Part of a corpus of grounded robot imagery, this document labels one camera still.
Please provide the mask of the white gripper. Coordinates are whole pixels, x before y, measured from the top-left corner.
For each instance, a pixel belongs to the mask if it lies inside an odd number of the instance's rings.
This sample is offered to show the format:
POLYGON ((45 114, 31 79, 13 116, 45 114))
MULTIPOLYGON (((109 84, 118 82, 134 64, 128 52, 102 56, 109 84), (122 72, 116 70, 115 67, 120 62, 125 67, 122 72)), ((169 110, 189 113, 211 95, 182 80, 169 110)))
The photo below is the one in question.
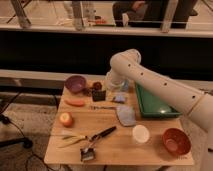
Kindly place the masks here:
POLYGON ((105 86, 108 90, 120 90, 125 82, 126 78, 114 70, 110 70, 105 76, 105 86))

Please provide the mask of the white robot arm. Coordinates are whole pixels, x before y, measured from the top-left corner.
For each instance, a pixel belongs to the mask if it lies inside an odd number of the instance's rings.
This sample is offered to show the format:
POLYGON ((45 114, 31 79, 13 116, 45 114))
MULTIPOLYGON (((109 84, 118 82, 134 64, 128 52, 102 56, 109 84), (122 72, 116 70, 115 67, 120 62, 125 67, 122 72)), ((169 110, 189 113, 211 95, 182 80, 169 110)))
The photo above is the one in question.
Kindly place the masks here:
POLYGON ((167 76, 151 71, 141 64, 141 54, 129 49, 114 54, 111 69, 105 76, 109 90, 120 89, 130 79, 187 116, 207 133, 200 171, 213 171, 213 96, 167 76))

